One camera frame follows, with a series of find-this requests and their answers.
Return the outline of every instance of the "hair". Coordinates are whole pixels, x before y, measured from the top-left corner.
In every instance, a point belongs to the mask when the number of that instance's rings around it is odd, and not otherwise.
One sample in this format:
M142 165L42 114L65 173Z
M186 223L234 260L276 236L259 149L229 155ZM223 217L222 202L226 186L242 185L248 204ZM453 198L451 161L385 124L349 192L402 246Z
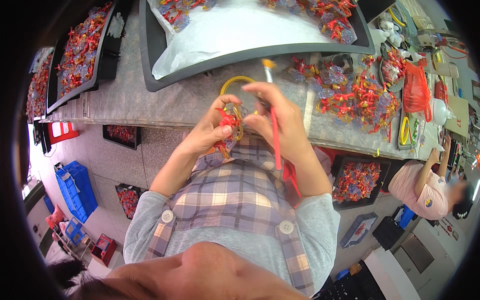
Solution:
M85 265L78 259L65 259L47 265L47 269L70 300L99 299L102 297L132 299L123 292L106 285L103 281L86 274Z
M463 197L460 203L457 203L453 206L452 214L453 216L459 219L466 219L470 212L470 209L473 205L473 185L469 182L463 189Z

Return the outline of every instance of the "white plastic sheet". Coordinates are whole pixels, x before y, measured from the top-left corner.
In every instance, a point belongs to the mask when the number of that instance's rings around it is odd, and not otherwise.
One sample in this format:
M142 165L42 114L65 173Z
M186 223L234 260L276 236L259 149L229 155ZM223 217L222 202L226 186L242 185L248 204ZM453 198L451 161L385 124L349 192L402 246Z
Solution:
M157 80L238 51L285 44L338 43L320 33L318 18L306 12L291 14L281 6L270 9L259 0L219 0L207 11L195 7L189 10L190 24L178 32L158 12L158 0L147 1L167 35L167 49L152 69Z

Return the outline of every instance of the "checkered apron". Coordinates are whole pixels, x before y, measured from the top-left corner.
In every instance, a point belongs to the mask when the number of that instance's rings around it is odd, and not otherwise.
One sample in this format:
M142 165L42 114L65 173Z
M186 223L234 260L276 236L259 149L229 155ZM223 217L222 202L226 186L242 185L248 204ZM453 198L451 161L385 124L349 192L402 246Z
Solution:
M224 159L218 151L199 158L185 186L170 196L145 259L162 257L173 230L202 226L227 226L276 237L282 245L293 286L307 296L315 291L313 279L297 231L284 234L280 222L297 226L295 212L285 201L282 174L263 141L244 137Z

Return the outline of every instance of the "work table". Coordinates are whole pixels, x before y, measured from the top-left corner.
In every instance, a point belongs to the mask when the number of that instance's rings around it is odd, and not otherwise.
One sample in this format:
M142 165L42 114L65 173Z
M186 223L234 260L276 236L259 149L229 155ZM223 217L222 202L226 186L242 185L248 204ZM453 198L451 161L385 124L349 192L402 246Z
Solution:
M218 97L223 84L231 77L243 75L264 81L265 73L260 60L248 60L214 69L208 76L198 74L172 84L156 93L146 90L140 59L138 6L133 7L125 25L125 37L120 48L116 79L100 85L97 91L80 95L58 108L43 121L87 122L123 124L146 127L192 128ZM302 53L307 62L318 65L319 53ZM426 124L425 145L417 151L399 150L397 147L400 117L392 121L391 143L378 132L357 130L351 124L334 122L331 113L321 114L315 109L318 101L314 91L305 82L294 82L285 71L293 66L291 55L275 59L274 82L285 96L297 104L304 115L304 126L313 144L358 153L405 159L426 160L435 140L437 126ZM233 85L228 93L238 95L252 112L253 97Z

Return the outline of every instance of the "shirt button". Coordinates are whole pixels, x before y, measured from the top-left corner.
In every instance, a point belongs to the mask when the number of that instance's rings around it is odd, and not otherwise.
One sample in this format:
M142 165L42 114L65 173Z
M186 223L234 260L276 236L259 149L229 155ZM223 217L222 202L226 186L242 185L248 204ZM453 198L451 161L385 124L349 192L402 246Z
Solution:
M162 221L165 223L170 223L173 220L173 212L171 210L166 210L162 213Z
M290 234L293 232L293 223L290 221L282 221L280 222L280 232L285 234Z

